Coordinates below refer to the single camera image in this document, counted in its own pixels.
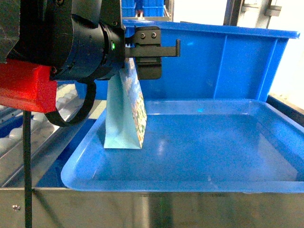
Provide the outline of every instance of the light blue paper bag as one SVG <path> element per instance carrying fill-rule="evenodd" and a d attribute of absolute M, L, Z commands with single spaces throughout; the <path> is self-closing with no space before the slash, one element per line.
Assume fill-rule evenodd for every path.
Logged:
<path fill-rule="evenodd" d="M 142 89 L 130 58 L 108 82 L 104 148 L 141 149 L 146 121 Z"/>

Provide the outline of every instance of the blue plastic tray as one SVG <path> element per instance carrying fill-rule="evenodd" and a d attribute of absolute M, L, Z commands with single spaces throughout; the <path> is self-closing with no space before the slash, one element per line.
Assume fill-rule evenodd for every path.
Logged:
<path fill-rule="evenodd" d="M 132 7 L 122 7 L 123 17 L 135 17 L 136 3 Z"/>
<path fill-rule="evenodd" d="M 299 37 L 290 31 L 163 21 L 124 20 L 124 25 L 127 36 L 135 25 L 160 27 L 163 46 L 181 40 L 180 57 L 162 58 L 161 79 L 141 81 L 145 99 L 266 101 L 288 39 Z M 76 88 L 85 91 L 83 84 Z M 106 91 L 107 82 L 98 81 L 96 98 L 105 100 Z"/>
<path fill-rule="evenodd" d="M 164 1 L 163 0 L 143 0 L 144 7 L 163 7 Z"/>
<path fill-rule="evenodd" d="M 142 150 L 104 149 L 105 112 L 65 164 L 81 191 L 304 192 L 304 128 L 253 100 L 146 102 Z"/>
<path fill-rule="evenodd" d="M 122 7 L 133 7 L 135 0 L 122 0 Z"/>
<path fill-rule="evenodd" d="M 143 7 L 143 15 L 144 17 L 163 17 L 164 16 L 164 8 L 161 7 Z"/>

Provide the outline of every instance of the stainless steel surface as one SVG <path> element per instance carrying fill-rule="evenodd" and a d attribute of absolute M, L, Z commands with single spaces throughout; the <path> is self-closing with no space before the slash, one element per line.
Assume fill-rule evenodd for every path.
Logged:
<path fill-rule="evenodd" d="M 23 227 L 23 189 L 0 189 L 0 227 Z M 21 213 L 11 205 L 21 206 Z M 34 189 L 35 228 L 303 228 L 304 194 Z"/>
<path fill-rule="evenodd" d="M 73 99 L 66 104 L 59 112 L 64 119 L 73 116 L 82 101 L 78 98 Z M 58 136 L 63 128 L 52 125 L 50 122 L 45 122 L 44 125 L 32 132 L 31 146 L 32 159 L 45 149 L 46 142 L 52 141 Z M 23 149 L 22 142 L 17 143 L 12 149 L 6 152 L 0 158 L 0 186 L 5 187 L 7 183 L 13 179 L 23 168 Z"/>
<path fill-rule="evenodd" d="M 13 208 L 14 211 L 19 211 L 19 210 L 21 210 L 21 207 L 20 207 L 19 205 L 17 205 L 17 204 L 16 204 L 16 205 L 13 205 L 12 208 Z"/>

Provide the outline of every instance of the metal frame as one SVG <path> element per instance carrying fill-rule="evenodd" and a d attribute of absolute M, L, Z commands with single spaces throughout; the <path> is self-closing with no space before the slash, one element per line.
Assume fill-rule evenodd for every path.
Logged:
<path fill-rule="evenodd" d="M 1 228 L 23 227 L 23 191 L 0 189 Z M 64 188 L 36 188 L 33 193 L 33 227 L 302 228 L 303 224 L 304 194 L 79 192 Z"/>
<path fill-rule="evenodd" d="M 290 119 L 294 120 L 302 127 L 304 127 L 304 110 L 295 106 L 294 104 L 276 96 L 275 94 L 271 94 L 268 99 L 267 103 L 273 106 L 275 109 L 279 110 Z"/>
<path fill-rule="evenodd" d="M 228 0 L 224 17 L 224 25 L 237 26 L 244 0 Z"/>

